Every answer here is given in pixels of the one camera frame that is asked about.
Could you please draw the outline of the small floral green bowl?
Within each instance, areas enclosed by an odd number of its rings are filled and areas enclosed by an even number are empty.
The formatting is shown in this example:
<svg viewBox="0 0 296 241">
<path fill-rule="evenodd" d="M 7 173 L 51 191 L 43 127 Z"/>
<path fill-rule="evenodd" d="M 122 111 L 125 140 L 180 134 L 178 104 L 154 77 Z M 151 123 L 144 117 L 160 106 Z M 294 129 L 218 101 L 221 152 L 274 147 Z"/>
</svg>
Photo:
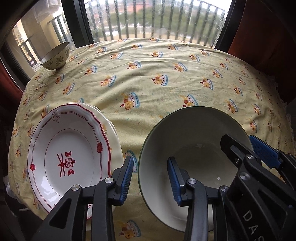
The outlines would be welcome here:
<svg viewBox="0 0 296 241">
<path fill-rule="evenodd" d="M 40 65 L 48 70 L 62 68 L 66 64 L 70 54 L 69 44 L 69 42 L 63 42 L 53 48 L 41 59 Z"/>
</svg>

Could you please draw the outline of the balcony metal railing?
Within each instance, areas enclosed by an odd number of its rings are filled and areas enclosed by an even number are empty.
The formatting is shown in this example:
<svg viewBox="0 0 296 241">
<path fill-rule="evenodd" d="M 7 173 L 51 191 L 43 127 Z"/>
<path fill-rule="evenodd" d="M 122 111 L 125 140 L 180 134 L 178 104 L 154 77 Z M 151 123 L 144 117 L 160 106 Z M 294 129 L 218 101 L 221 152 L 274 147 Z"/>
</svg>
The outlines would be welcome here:
<svg viewBox="0 0 296 241">
<path fill-rule="evenodd" d="M 93 40 L 178 40 L 214 47 L 227 11 L 208 1 L 84 1 Z"/>
</svg>

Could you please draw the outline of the red curtain right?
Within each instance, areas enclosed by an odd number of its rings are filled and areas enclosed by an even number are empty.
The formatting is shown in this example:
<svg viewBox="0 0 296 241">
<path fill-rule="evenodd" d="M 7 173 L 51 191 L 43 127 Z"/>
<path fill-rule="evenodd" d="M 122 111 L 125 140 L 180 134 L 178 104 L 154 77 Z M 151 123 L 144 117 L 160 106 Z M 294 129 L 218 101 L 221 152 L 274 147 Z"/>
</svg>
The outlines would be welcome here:
<svg viewBox="0 0 296 241">
<path fill-rule="evenodd" d="M 277 83 L 285 102 L 295 99 L 295 1 L 246 1 L 229 48 Z"/>
</svg>

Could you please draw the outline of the white plate red pattern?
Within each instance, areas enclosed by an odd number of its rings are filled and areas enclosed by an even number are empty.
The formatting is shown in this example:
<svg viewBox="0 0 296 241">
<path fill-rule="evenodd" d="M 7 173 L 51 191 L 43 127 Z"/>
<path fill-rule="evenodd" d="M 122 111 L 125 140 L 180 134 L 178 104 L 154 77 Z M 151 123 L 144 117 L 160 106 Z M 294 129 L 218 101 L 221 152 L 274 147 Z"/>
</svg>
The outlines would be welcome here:
<svg viewBox="0 0 296 241">
<path fill-rule="evenodd" d="M 52 109 L 32 134 L 28 174 L 32 190 L 47 212 L 73 185 L 89 187 L 109 177 L 110 165 L 103 126 L 80 104 Z"/>
</svg>

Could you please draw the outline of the large green-rimmed white bowl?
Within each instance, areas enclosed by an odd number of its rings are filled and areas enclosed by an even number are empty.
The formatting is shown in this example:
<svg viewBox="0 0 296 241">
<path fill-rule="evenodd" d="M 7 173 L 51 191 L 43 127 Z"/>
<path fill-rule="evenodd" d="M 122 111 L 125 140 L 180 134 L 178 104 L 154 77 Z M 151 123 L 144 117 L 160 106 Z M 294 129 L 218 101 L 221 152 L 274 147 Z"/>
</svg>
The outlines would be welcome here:
<svg viewBox="0 0 296 241">
<path fill-rule="evenodd" d="M 210 107 L 179 109 L 151 130 L 140 152 L 138 183 L 145 204 L 163 224 L 184 232 L 188 213 L 187 207 L 179 207 L 174 200 L 167 172 L 169 157 L 205 186 L 230 186 L 237 168 L 220 148 L 225 134 L 253 148 L 234 118 Z"/>
</svg>

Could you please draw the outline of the red curtain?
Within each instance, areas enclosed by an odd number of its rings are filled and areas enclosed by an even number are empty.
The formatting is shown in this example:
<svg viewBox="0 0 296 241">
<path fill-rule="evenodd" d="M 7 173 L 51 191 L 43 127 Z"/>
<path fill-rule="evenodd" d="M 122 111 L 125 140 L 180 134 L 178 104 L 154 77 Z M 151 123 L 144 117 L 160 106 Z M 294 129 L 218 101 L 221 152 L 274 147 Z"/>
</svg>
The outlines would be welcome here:
<svg viewBox="0 0 296 241">
<path fill-rule="evenodd" d="M 23 92 L 19 87 L 13 82 L 9 73 L 5 69 L 3 63 L 1 63 L 1 95 L 7 98 L 13 104 L 19 105 Z"/>
<path fill-rule="evenodd" d="M 295 1 L 246 1 L 229 48 L 277 83 L 285 102 L 295 99 Z"/>
</svg>

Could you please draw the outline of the yellow crown-print tablecloth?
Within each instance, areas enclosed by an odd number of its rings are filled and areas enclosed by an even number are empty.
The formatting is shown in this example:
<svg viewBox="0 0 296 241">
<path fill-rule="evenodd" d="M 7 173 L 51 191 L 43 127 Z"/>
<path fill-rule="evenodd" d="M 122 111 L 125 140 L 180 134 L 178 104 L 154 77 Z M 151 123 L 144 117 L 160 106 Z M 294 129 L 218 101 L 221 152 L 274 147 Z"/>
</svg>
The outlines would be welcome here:
<svg viewBox="0 0 296 241">
<path fill-rule="evenodd" d="M 47 213 L 31 189 L 28 148 L 38 122 L 69 102 L 99 108 L 115 125 L 123 154 L 135 159 L 159 120 L 196 105 L 219 109 L 249 135 L 286 153 L 294 151 L 292 129 L 275 87 L 239 58 L 165 39 L 98 42 L 70 51 L 59 71 L 33 70 L 16 113 L 8 157 L 10 189 L 40 218 Z"/>
</svg>

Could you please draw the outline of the black window frame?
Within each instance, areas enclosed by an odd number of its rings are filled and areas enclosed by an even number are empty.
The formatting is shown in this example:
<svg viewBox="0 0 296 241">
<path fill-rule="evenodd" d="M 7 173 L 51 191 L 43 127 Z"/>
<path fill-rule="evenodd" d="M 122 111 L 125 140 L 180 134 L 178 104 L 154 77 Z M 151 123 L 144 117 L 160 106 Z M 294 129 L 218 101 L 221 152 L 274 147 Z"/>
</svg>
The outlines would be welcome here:
<svg viewBox="0 0 296 241">
<path fill-rule="evenodd" d="M 208 2 L 227 11 L 214 46 L 226 52 L 246 2 Z M 69 42 L 70 49 L 97 43 L 92 37 L 84 1 L 1 1 L 1 63 L 21 90 L 40 69 L 41 59 L 63 42 Z"/>
</svg>

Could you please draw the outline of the red curtain left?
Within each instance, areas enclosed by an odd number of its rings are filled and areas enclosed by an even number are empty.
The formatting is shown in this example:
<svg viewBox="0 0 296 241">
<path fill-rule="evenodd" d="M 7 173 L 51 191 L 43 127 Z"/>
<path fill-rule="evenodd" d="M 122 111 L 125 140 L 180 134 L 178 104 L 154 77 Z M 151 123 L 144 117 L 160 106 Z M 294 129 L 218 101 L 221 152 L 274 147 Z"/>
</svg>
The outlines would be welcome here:
<svg viewBox="0 0 296 241">
<path fill-rule="evenodd" d="M 1 95 L 7 98 L 13 104 L 19 105 L 23 92 L 19 87 L 13 82 L 9 73 L 5 69 L 3 63 L 1 63 Z"/>
</svg>

